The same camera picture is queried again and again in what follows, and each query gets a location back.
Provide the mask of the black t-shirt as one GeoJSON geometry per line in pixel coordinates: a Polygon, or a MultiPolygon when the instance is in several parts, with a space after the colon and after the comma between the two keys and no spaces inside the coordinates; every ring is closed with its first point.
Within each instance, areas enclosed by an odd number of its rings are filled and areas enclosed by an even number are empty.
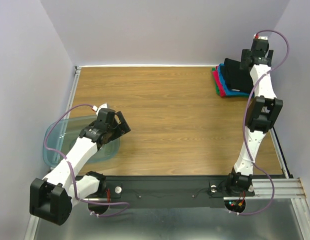
{"type": "Polygon", "coordinates": [[[223,78],[229,90],[249,94],[253,88],[253,80],[247,70],[240,69],[240,62],[225,58],[223,63],[223,78]]]}

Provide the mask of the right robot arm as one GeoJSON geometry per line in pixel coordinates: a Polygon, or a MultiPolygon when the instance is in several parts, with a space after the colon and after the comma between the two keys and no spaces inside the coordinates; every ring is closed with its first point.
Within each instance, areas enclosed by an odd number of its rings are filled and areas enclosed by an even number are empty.
{"type": "Polygon", "coordinates": [[[225,182],[226,192],[230,195],[254,191],[252,180],[259,148],[283,107],[283,101],[277,98],[271,80],[273,52],[242,50],[240,68],[249,71],[253,88],[244,113],[242,148],[225,182]]]}

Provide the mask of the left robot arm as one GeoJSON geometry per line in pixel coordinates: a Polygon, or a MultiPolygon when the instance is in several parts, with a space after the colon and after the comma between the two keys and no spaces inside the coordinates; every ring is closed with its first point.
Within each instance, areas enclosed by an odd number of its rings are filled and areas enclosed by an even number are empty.
{"type": "Polygon", "coordinates": [[[73,207],[94,195],[111,196],[103,174],[90,171],[80,180],[76,176],[88,160],[104,145],[130,132],[121,111],[109,108],[96,110],[96,119],[83,128],[73,147],[60,163],[43,178],[30,184],[29,212],[40,219],[62,225],[73,207]]]}

